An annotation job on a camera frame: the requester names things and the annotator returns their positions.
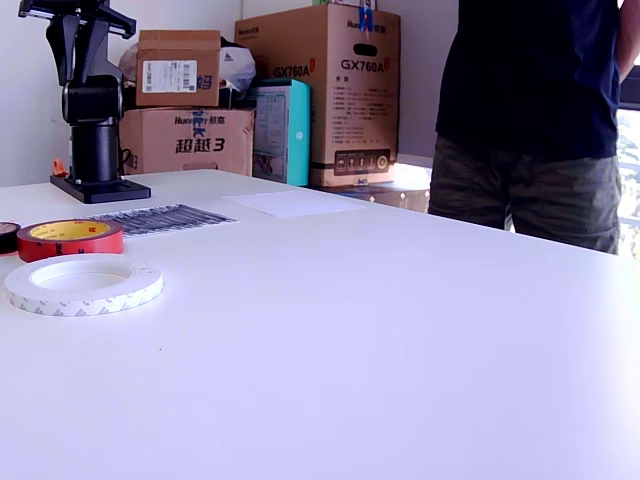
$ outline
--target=teal box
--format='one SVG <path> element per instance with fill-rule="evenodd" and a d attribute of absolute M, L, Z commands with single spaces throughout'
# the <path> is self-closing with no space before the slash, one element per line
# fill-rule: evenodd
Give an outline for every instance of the teal box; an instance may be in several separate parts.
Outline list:
<path fill-rule="evenodd" d="M 249 90 L 256 102 L 253 176 L 297 187 L 309 184 L 311 87 L 265 80 Z"/>

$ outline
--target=white table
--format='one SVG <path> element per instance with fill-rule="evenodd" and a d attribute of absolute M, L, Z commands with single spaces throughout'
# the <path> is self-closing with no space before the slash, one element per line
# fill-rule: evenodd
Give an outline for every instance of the white table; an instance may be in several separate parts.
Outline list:
<path fill-rule="evenodd" d="M 288 187 L 224 173 L 137 181 L 153 199 L 0 189 L 5 221 L 241 220 L 128 240 L 167 280 L 137 310 L 0 299 L 0 478 L 640 479 L 638 265 L 377 205 L 281 220 L 220 197 Z"/>

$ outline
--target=white paper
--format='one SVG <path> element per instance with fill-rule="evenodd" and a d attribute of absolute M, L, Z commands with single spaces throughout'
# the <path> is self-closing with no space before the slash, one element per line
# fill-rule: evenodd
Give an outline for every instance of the white paper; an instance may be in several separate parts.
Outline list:
<path fill-rule="evenodd" d="M 154 60 L 143 62 L 143 93 L 196 93 L 198 62 Z"/>
<path fill-rule="evenodd" d="M 224 197 L 224 200 L 278 218 L 321 215 L 345 212 L 348 210 L 360 210 L 367 207 L 365 202 L 357 202 L 355 200 L 342 198 L 338 195 L 324 195 L 305 190 Z"/>

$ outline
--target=navy t-shirt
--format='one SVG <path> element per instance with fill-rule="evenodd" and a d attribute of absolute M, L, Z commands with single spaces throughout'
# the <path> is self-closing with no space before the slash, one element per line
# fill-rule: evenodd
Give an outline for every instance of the navy t-shirt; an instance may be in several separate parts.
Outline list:
<path fill-rule="evenodd" d="M 550 159 L 616 154 L 617 0 L 460 0 L 438 134 Z"/>

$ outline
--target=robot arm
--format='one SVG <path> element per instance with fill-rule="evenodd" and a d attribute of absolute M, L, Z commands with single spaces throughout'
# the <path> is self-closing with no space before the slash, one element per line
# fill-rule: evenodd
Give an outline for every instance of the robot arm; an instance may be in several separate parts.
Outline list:
<path fill-rule="evenodd" d="M 22 0 L 18 15 L 49 20 L 47 40 L 64 87 L 72 166 L 67 178 L 52 183 L 85 203 L 149 198 L 148 188 L 118 172 L 123 75 L 107 58 L 109 33 L 131 38 L 136 21 L 111 9 L 109 0 Z"/>

